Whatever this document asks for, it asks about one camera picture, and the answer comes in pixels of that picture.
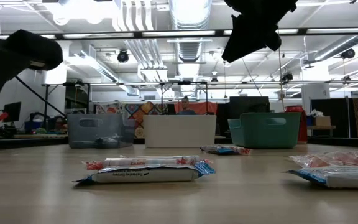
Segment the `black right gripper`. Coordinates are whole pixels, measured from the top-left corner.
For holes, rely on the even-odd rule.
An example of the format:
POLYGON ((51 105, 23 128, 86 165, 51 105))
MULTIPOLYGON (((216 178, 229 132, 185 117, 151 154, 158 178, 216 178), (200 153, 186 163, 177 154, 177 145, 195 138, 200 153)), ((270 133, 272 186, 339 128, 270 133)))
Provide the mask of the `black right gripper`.
POLYGON ((276 51, 282 44, 278 23, 297 9, 298 0, 224 0, 239 13, 232 16, 233 28, 222 59, 234 62, 262 48, 276 51))

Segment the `red white candy roll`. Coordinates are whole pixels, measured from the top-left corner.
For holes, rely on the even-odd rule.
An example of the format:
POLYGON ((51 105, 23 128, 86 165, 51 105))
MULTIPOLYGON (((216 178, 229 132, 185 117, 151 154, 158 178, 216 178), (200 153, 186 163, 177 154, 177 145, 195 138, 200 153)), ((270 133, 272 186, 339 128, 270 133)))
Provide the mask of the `red white candy roll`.
POLYGON ((212 164, 209 159, 199 156, 138 156, 106 158, 103 161, 82 161, 87 170, 101 170, 113 166, 147 166, 147 165, 195 165, 198 162, 212 164))
POLYGON ((232 151, 233 154, 236 155, 249 155, 252 152, 251 149, 239 146, 230 146, 229 149, 232 151))

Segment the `clear bag orange gummies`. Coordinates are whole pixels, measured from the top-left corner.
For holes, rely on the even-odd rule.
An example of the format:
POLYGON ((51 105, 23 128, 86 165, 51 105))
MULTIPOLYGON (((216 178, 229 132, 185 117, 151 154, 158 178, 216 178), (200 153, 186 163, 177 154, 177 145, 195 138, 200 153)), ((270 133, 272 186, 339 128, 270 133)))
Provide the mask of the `clear bag orange gummies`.
POLYGON ((358 166, 358 151, 324 152, 289 158, 301 167, 358 166))

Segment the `large black monitor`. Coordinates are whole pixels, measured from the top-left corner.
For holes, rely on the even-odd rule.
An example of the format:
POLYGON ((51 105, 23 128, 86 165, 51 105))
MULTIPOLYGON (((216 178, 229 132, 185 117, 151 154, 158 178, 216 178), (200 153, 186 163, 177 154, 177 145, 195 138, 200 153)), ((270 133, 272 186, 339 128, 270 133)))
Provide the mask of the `large black monitor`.
POLYGON ((231 96, 229 117, 239 119, 243 113, 269 113, 270 102, 267 96, 231 96))

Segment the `red cloth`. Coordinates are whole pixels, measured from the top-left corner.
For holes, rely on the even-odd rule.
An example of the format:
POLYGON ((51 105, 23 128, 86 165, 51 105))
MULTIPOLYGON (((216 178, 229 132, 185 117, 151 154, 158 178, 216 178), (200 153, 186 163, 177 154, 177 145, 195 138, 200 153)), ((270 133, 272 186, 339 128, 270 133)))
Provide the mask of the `red cloth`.
POLYGON ((190 103, 188 108, 193 110, 198 115, 204 115, 207 113, 217 115, 218 104, 212 102, 190 103))

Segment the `person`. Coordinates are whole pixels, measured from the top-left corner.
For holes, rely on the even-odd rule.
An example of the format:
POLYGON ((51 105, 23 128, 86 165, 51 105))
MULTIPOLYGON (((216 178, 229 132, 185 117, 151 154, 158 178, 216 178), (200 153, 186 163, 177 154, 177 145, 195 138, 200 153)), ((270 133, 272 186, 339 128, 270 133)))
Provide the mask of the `person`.
POLYGON ((187 96, 181 99, 182 110, 177 115, 196 115, 196 112, 189 108, 189 99, 187 96))

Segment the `teal plastic bin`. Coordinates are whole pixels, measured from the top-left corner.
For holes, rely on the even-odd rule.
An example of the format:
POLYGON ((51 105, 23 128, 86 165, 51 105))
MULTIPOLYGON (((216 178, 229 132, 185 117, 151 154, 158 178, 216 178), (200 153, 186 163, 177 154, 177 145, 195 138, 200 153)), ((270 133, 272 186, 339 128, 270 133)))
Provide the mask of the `teal plastic bin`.
POLYGON ((300 113, 243 113, 229 119, 232 143, 250 149, 292 149, 298 144, 300 113))

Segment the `white plastic bin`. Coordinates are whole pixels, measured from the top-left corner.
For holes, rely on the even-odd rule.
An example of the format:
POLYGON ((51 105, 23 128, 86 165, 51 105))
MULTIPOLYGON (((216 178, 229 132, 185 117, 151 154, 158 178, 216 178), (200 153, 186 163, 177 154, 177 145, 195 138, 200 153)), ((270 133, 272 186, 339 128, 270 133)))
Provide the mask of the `white plastic bin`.
POLYGON ((199 148, 214 144, 215 115, 145 115, 148 148, 199 148))

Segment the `black ceiling spotlight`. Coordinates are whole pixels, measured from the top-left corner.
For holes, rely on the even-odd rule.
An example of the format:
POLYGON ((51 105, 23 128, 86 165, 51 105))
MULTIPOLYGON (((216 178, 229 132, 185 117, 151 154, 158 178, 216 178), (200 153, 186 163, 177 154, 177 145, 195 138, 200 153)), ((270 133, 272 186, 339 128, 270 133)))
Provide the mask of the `black ceiling spotlight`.
POLYGON ((127 49, 121 49, 117 55, 117 61, 119 63, 126 63, 129 60, 127 49))
POLYGON ((344 59, 352 59, 355 56, 355 51, 353 49, 348 49, 346 51, 343 51, 340 54, 340 57, 344 60, 344 59))

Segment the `cardboard box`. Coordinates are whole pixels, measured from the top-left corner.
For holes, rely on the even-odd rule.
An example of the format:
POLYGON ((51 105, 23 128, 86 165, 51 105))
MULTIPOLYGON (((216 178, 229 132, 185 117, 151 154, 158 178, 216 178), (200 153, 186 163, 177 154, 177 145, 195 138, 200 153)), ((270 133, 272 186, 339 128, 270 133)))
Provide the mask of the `cardboard box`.
POLYGON ((330 116, 317 116, 314 118, 315 126, 331 126, 330 116))

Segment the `wooden side table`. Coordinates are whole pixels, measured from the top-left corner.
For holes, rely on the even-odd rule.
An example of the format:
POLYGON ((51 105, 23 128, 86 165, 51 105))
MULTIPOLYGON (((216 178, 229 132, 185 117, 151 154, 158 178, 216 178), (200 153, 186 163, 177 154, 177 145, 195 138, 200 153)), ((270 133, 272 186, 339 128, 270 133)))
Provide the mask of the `wooden side table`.
POLYGON ((307 130, 310 132, 310 137, 315 137, 315 131, 328 131, 328 135, 321 135, 321 137, 333 137, 333 131, 336 129, 336 126, 308 126, 307 130))

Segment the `black partition panel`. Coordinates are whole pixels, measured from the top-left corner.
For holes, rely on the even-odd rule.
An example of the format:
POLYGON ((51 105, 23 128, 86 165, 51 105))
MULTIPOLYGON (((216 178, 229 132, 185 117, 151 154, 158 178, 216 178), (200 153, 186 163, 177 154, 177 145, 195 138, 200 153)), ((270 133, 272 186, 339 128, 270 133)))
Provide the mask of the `black partition panel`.
POLYGON ((311 107, 330 117, 331 126, 336 127, 332 137, 349 137, 349 113, 346 98, 312 99, 311 107))

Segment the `colourful patchwork quilt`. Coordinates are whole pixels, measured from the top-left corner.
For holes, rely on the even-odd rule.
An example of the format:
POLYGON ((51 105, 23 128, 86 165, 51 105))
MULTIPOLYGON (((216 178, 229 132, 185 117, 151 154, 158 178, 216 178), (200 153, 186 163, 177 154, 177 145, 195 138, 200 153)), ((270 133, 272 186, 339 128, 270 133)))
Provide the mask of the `colourful patchwork quilt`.
POLYGON ((121 114, 124 121, 133 120, 135 122, 136 139, 144 138, 144 116, 168 113, 167 104, 153 103, 151 101, 143 103, 96 103, 94 108, 96 114, 121 114))

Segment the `black overhead light beam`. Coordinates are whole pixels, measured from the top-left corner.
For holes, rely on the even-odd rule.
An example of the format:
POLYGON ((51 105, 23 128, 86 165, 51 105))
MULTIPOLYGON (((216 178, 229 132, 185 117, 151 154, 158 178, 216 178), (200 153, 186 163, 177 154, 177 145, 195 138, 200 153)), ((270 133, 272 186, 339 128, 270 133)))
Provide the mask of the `black overhead light beam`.
MULTIPOLYGON (((278 29, 280 36, 304 35, 358 35, 358 27, 319 27, 278 29)), ((42 37, 52 40, 114 40, 114 39, 179 39, 229 37, 231 30, 147 30, 129 32, 45 33, 42 37)))

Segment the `grey translucent plastic bin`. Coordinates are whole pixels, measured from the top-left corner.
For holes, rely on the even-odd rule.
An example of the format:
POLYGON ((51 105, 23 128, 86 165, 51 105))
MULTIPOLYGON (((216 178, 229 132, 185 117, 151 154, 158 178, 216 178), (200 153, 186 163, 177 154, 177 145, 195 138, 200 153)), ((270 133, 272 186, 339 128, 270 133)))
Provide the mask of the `grey translucent plastic bin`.
POLYGON ((122 114, 69 114, 67 126, 72 149, 118 149, 135 139, 135 121, 122 114))

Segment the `blue storage box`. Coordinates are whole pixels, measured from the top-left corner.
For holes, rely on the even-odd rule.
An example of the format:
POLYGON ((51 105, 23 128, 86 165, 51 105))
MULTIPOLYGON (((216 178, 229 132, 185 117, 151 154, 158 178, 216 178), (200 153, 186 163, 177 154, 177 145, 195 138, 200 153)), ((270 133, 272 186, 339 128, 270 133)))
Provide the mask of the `blue storage box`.
POLYGON ((24 128, 26 131, 33 131, 38 128, 41 128, 43 123, 43 121, 26 121, 24 123, 24 128))

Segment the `small black monitor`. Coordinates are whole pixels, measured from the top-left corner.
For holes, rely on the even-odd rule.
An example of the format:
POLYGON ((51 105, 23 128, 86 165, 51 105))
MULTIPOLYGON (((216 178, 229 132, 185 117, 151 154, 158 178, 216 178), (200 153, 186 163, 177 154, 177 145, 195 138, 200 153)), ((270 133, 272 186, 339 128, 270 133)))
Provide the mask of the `small black monitor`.
POLYGON ((21 112, 21 102, 6 104, 3 111, 8 114, 7 118, 4 119, 5 123, 18 121, 21 112))

